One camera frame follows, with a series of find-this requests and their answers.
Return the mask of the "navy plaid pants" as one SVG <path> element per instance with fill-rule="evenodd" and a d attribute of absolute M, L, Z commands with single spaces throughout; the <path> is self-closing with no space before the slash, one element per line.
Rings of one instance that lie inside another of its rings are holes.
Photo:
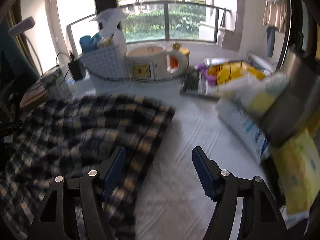
<path fill-rule="evenodd" d="M 1 145 L 3 227 L 26 239 L 56 176 L 83 176 L 122 146 L 126 163 L 105 214 L 116 239 L 134 239 L 137 195 L 174 114 L 171 105 L 138 95 L 44 102 Z"/>

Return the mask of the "white blue tissue pack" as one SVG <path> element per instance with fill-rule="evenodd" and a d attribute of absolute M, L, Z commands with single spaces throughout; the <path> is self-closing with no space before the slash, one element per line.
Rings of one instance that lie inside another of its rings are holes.
<path fill-rule="evenodd" d="M 238 137 L 257 163 L 268 157 L 268 138 L 240 106 L 228 99 L 220 99 L 215 109 L 221 121 Z"/>

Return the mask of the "yellow wipes package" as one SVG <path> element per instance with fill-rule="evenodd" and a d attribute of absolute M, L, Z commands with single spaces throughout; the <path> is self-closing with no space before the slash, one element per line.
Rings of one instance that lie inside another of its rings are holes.
<path fill-rule="evenodd" d="M 287 214 L 308 211 L 319 193 L 319 152 L 308 129 L 271 152 L 283 189 Z"/>

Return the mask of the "cardboard box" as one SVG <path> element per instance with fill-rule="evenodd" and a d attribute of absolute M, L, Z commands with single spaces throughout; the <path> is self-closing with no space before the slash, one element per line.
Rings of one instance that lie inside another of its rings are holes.
<path fill-rule="evenodd" d="M 26 112 L 30 112 L 33 109 L 39 107 L 49 99 L 47 90 L 44 88 L 40 81 L 37 81 L 34 85 L 27 89 L 21 102 L 20 109 Z"/>

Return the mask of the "green white carton box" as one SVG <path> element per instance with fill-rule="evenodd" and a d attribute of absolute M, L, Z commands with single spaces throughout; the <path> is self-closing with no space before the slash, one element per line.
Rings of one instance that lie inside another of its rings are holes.
<path fill-rule="evenodd" d="M 60 67 L 53 67 L 45 72 L 39 82 L 44 87 L 48 99 L 65 100 L 72 97 Z"/>

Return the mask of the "dark tray with items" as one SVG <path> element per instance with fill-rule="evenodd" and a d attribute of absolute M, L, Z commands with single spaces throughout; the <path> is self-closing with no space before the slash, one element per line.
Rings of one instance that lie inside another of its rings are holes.
<path fill-rule="evenodd" d="M 206 85 L 206 80 L 202 74 L 196 69 L 190 69 L 185 77 L 180 88 L 181 95 L 197 96 L 200 98 L 212 98 L 219 100 L 220 96 L 209 94 L 209 87 Z"/>

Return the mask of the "black power adapter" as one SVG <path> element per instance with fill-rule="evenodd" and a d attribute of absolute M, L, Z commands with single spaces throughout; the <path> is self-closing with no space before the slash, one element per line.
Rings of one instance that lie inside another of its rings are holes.
<path fill-rule="evenodd" d="M 84 65 L 80 60 L 77 60 L 72 53 L 70 53 L 68 68 L 75 81 L 82 80 L 86 76 Z"/>

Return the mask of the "white woven storage basket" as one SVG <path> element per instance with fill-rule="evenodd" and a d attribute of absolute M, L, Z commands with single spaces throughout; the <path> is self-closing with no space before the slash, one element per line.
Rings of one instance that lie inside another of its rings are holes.
<path fill-rule="evenodd" d="M 93 77 L 114 82 L 131 79 L 125 63 L 125 52 L 119 45 L 111 44 L 83 53 L 80 61 Z"/>

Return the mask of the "large white mug container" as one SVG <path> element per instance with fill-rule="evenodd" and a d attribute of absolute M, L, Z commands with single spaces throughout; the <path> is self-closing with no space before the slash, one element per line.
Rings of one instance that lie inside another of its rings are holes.
<path fill-rule="evenodd" d="M 162 81 L 183 75 L 188 59 L 177 50 L 163 45 L 137 47 L 125 55 L 131 76 L 139 81 Z"/>

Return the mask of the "black balcony railing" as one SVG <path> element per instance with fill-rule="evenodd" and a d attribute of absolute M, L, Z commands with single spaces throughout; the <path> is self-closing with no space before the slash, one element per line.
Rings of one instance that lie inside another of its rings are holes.
<path fill-rule="evenodd" d="M 232 11 L 205 3 L 147 1 L 121 5 L 126 17 L 119 27 L 127 44 L 204 42 L 218 44 L 219 31 Z"/>

